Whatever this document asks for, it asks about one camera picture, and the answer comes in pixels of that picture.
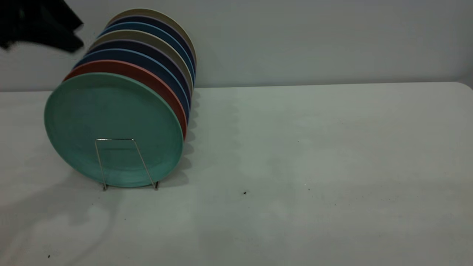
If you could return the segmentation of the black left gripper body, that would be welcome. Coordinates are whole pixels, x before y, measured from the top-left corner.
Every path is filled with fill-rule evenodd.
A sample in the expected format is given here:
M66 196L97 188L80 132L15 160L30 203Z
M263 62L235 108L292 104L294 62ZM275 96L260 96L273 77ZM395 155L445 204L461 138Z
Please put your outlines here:
M64 0L2 0L0 45L9 50L17 42L76 52L84 42L76 35L82 20Z

